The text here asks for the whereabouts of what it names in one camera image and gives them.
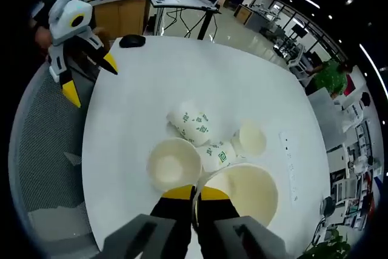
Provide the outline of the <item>person's left hand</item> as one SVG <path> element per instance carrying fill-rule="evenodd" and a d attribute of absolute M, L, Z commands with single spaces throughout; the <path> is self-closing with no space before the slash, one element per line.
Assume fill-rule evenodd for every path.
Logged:
<path fill-rule="evenodd" d="M 110 51 L 110 35 L 109 32 L 103 27 L 95 27 L 92 29 L 92 42 L 94 44 L 101 43 L 105 52 Z"/>

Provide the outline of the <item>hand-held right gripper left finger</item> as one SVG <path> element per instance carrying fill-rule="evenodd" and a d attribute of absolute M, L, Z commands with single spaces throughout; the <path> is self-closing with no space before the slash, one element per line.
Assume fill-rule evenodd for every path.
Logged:
<path fill-rule="evenodd" d="M 192 236 L 196 187 L 163 193 L 151 213 L 139 214 L 104 240 L 100 258 L 184 258 Z"/>

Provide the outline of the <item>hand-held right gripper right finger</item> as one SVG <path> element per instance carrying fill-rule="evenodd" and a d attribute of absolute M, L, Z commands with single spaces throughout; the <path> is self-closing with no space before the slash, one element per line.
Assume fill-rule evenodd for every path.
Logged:
<path fill-rule="evenodd" d="M 285 242 L 250 216 L 240 216 L 221 190 L 204 187 L 196 202 L 204 258 L 287 258 Z"/>

